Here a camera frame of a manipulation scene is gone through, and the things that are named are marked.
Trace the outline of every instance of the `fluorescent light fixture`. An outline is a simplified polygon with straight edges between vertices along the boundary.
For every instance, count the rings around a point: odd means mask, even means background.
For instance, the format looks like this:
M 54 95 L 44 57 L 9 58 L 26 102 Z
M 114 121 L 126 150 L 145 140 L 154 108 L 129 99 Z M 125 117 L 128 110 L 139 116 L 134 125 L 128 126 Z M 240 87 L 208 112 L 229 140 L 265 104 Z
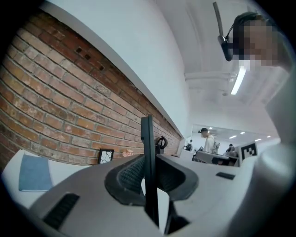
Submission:
M 239 74 L 237 75 L 235 84 L 233 86 L 233 89 L 231 91 L 231 94 L 235 95 L 237 93 L 237 91 L 239 90 L 240 86 L 241 86 L 241 82 L 244 79 L 246 73 L 246 69 L 244 66 L 240 66 L 240 71 Z

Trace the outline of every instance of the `picture frame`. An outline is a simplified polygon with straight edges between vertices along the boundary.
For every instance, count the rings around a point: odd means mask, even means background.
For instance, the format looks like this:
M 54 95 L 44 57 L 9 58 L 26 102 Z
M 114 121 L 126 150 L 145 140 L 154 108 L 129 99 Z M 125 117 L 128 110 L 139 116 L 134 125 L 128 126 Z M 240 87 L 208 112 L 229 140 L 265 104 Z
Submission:
M 98 164 L 104 164 L 110 162 L 113 159 L 114 150 L 113 149 L 100 149 Z

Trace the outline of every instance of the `blue cloth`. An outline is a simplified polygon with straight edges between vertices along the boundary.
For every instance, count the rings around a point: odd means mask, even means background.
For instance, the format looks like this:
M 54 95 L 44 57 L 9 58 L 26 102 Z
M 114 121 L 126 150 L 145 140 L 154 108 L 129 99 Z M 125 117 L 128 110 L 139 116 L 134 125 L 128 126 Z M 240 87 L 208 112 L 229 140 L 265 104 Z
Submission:
M 18 189 L 24 192 L 44 192 L 52 187 L 48 159 L 23 155 Z

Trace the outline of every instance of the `brick wall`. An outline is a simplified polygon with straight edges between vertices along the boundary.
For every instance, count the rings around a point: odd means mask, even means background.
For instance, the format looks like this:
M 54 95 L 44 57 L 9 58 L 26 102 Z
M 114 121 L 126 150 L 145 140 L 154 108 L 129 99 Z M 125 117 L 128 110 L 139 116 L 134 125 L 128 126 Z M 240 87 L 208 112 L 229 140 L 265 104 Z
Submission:
M 180 136 L 140 91 L 86 40 L 44 12 L 20 28 L 0 70 L 0 160 L 19 150 L 96 164 L 100 148 L 143 152 L 141 117 L 175 154 Z

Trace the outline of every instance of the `black vertical bar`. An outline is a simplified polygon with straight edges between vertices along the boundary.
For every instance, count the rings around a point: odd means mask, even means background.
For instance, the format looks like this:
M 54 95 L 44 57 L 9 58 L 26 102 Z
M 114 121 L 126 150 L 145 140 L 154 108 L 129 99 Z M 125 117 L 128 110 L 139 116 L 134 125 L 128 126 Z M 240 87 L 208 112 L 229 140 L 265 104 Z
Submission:
M 159 226 L 157 182 L 155 165 L 155 145 L 153 136 L 152 115 L 141 118 L 141 140 L 144 143 L 145 153 L 145 189 L 146 205 L 145 211 L 148 216 Z

